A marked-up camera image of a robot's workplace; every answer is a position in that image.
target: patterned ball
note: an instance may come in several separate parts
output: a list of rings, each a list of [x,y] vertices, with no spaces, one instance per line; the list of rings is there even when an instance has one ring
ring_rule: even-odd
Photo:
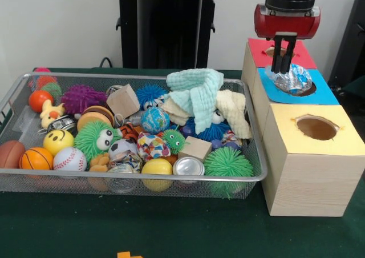
[[[168,129],[170,118],[161,108],[149,108],[142,115],[141,125],[145,132],[158,134]]]

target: wire mesh basket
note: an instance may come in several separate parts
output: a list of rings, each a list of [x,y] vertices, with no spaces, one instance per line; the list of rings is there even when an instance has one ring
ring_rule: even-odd
[[[26,149],[42,147],[44,135],[39,135],[40,119],[28,106],[31,94],[29,82],[36,76],[49,75],[41,72],[26,74],[14,83],[5,98],[0,102],[0,144],[8,140],[21,141]],[[135,75],[97,75],[61,74],[57,77],[62,91],[75,84],[87,84],[97,91],[105,91],[111,85],[130,84],[134,90],[147,83],[158,84],[168,89],[165,77]],[[259,139],[256,118],[247,85],[239,80],[225,79],[222,90],[240,92],[246,96],[245,118],[250,123],[254,138],[242,147],[242,153],[254,169],[252,177],[220,176],[182,176],[119,174],[100,172],[37,171],[5,169],[0,166],[0,191],[12,192],[49,192],[74,194],[119,194],[145,196],[184,196],[184,197],[227,197],[217,194],[214,188],[231,190],[230,198],[244,199],[267,174],[266,158]],[[150,191],[145,184],[154,184],[165,191]]]

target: yellow ball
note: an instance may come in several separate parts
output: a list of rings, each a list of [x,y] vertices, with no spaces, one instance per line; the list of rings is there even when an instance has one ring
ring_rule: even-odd
[[[166,159],[151,159],[144,165],[142,174],[172,174],[172,165]],[[171,186],[172,180],[144,179],[143,184],[150,191],[161,192],[167,190]]]
[[[74,146],[74,137],[66,130],[50,131],[43,140],[43,147],[53,156],[64,148]]]

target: black cable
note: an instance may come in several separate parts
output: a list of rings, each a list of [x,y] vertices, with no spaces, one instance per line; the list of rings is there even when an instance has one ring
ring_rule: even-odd
[[[104,57],[104,58],[103,58],[102,62],[101,62],[101,63],[100,63],[100,65],[99,65],[99,68],[102,68],[102,67],[103,67],[103,65],[104,65],[104,62],[105,62],[105,61],[108,61],[108,63],[109,63],[109,67],[110,67],[110,68],[113,68],[113,64],[112,64],[112,62],[110,61],[109,57]]]

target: red lid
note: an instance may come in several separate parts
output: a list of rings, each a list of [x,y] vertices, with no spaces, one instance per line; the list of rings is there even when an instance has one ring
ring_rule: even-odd
[[[282,41],[281,46],[286,48],[287,42]],[[273,58],[270,56],[270,51],[273,52],[274,41],[266,41],[264,39],[249,38],[249,47],[255,61],[255,66],[258,68],[266,68],[271,66]],[[303,41],[298,40],[294,48],[294,56],[292,59],[294,64],[304,68],[317,69],[312,57],[304,46]]]

